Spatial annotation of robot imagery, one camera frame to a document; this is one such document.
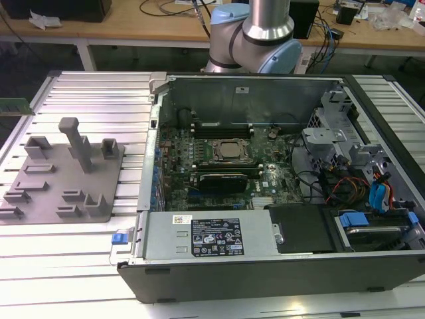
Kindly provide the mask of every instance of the gray base plate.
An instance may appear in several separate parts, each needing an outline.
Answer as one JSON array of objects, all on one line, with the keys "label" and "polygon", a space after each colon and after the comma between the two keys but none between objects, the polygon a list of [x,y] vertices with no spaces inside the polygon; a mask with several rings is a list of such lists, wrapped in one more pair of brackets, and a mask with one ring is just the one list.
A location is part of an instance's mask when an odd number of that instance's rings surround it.
[{"label": "gray base plate", "polygon": [[[33,160],[27,157],[10,191],[14,191],[18,183],[42,183],[47,182],[45,191],[27,191],[31,196],[28,203],[9,204],[5,200],[4,207],[17,206],[24,215],[18,219],[0,219],[0,225],[30,225],[30,224],[56,224],[56,223],[104,223],[109,221],[114,204],[118,178],[124,146],[118,144],[120,156],[118,159],[105,160],[102,155],[101,144],[92,146],[92,172],[84,174],[78,160],[72,158],[68,144],[52,145],[52,149],[44,150],[47,159]],[[53,164],[55,170],[52,173],[27,174],[24,169],[28,165]],[[81,189],[83,193],[90,194],[97,201],[99,194],[103,194],[108,204],[107,209],[101,216],[91,217],[84,208],[84,200],[67,203],[62,198],[62,192],[69,189]],[[57,207],[64,205],[77,205],[82,214],[80,217],[60,218]]]}]

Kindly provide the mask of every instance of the white sticker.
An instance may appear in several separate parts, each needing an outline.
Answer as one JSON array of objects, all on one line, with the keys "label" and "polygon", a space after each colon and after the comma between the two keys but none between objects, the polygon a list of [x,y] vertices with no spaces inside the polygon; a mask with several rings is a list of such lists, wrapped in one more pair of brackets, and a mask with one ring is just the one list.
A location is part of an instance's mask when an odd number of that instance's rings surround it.
[{"label": "white sticker", "polygon": [[173,215],[173,224],[190,224],[192,215]]},{"label": "white sticker", "polygon": [[250,88],[247,86],[240,86],[236,88],[236,94],[248,94],[250,92]]}]

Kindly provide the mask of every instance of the green circuit board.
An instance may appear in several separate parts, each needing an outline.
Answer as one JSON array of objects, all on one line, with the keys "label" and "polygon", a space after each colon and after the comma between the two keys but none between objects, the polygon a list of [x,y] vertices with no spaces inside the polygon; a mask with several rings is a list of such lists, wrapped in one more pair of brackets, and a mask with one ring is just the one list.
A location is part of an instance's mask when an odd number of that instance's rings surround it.
[{"label": "green circuit board", "polygon": [[200,140],[186,130],[164,128],[159,145],[163,151],[163,185],[166,211],[190,211],[201,209],[254,209],[253,197],[269,197],[273,203],[302,202],[302,193],[288,163],[289,140],[292,136],[268,137],[271,127],[254,128],[250,139],[238,140],[246,148],[245,162],[263,166],[259,178],[250,178],[243,193],[199,194],[191,186],[194,163],[214,161],[214,145],[218,139]]}]

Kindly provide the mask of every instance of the wooden desk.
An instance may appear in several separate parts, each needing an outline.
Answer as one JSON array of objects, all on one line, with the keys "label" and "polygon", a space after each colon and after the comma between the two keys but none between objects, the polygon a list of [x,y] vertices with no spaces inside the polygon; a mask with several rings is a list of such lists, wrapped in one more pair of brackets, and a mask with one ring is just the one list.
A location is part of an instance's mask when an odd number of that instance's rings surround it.
[{"label": "wooden desk", "polygon": [[[161,14],[158,3],[166,0],[150,0],[143,6],[148,12]],[[321,1],[321,12],[332,0]],[[68,43],[78,47],[85,70],[95,70],[90,45],[125,45],[134,47],[184,47],[208,48],[209,42],[200,23],[190,17],[151,17],[140,12],[141,0],[113,0],[111,11],[103,23],[63,21],[63,27],[42,31],[26,20],[8,20],[12,28],[28,42]],[[170,11],[183,10],[186,6],[170,4]],[[425,56],[425,37],[413,30],[375,31],[368,21],[353,22],[351,26],[338,25],[335,16],[322,13],[330,24],[345,32],[339,44],[338,53]],[[0,41],[17,42],[17,38],[0,22]],[[323,43],[323,33],[314,26],[310,38],[300,41],[303,56],[297,72],[305,72],[302,67]]]}]

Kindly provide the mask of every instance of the gray vertical post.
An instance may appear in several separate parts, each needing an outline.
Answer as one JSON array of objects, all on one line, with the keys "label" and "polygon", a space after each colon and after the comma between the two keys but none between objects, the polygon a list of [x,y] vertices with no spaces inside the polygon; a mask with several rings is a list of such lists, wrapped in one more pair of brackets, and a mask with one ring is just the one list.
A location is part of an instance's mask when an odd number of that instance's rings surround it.
[{"label": "gray vertical post", "polygon": [[90,173],[92,161],[90,160],[90,154],[85,152],[82,138],[80,133],[78,133],[78,125],[77,118],[62,118],[59,123],[59,130],[68,138],[74,156],[80,162],[83,172]]}]

